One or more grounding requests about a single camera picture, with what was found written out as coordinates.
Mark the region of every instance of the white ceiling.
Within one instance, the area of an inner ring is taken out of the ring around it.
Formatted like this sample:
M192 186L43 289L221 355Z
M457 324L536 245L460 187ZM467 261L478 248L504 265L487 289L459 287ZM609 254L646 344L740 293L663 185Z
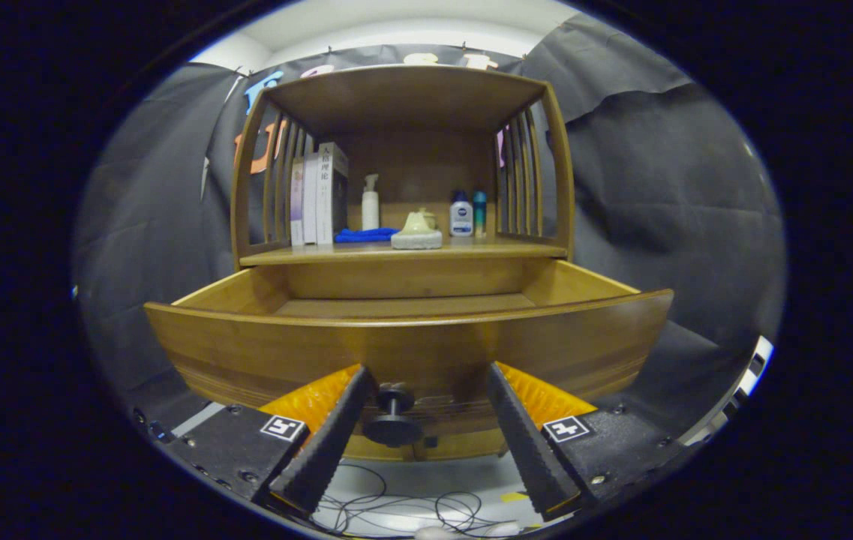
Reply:
M417 18L477 21L543 37L576 13L555 0L302 0L241 32L272 52L353 27Z

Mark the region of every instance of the black fabric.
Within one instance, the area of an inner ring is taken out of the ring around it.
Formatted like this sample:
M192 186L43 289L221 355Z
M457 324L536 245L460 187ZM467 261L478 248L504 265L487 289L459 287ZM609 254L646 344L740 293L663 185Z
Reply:
M553 83L566 122L608 96L666 92L692 82L668 59L583 13L550 31L526 55L520 74Z
M143 303L175 301L216 277L197 249L224 242L203 229L200 178L234 79L213 66L179 69L128 116L90 174L73 273L91 345L117 390L170 366Z
M775 339L782 218L742 130L696 85L623 93L567 125L575 261L676 291L670 319L722 347Z
M736 382L759 335L776 342L786 246L769 174L701 86L587 15L544 37L521 74L553 85L566 120L574 263L640 290L676 292L638 379L600 403L629 401L681 434ZM544 147L548 136L539 137ZM554 179L543 153L543 180ZM552 230L552 202L544 209Z

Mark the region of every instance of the wooden shelf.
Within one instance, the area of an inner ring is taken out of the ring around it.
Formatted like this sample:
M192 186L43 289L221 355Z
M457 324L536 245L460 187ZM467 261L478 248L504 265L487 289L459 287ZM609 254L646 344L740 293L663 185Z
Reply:
M546 84L457 66L383 65L334 71L266 90L314 137L382 130L494 134Z
M443 239L437 250L395 250L389 242L362 242L327 246L289 246L244 256L241 266L297 263L344 263L352 260L488 259L489 257L566 257L566 249L512 238Z

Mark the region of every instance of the book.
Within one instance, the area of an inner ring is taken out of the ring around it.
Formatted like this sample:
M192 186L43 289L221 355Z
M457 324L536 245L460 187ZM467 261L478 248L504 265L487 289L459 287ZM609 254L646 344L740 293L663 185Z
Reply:
M293 160L290 178L290 243L303 245L303 158Z
M316 243L332 244L333 237L347 228L347 179L350 161L334 142L320 144L320 174L316 195Z
M320 171L320 155L306 154L303 163L303 243L316 243L316 184Z

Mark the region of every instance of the blue towel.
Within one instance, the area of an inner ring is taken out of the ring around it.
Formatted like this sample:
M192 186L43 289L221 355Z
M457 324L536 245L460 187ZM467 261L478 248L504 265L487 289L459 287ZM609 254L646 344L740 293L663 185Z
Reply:
M396 233L399 233L399 229L390 229L388 226L369 230L343 229L333 238L333 242L388 242L389 237Z

